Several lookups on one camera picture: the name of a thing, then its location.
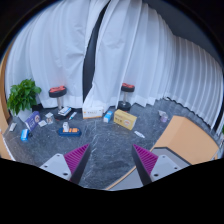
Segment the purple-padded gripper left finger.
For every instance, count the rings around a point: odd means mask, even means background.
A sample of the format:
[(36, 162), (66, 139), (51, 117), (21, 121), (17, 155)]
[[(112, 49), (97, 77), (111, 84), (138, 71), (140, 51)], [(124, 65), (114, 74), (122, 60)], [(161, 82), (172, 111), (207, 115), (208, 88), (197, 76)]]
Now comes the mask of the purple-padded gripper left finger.
[(55, 154), (43, 165), (41, 169), (78, 184), (90, 156), (90, 146), (85, 144), (66, 154)]

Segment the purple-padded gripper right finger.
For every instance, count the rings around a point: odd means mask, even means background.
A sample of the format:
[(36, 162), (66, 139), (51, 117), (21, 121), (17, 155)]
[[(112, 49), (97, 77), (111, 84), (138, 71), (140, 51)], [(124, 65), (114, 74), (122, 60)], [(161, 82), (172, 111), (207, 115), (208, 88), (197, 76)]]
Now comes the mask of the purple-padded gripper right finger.
[(154, 147), (148, 150), (133, 144), (132, 157), (143, 185), (190, 166), (188, 161), (168, 147)]

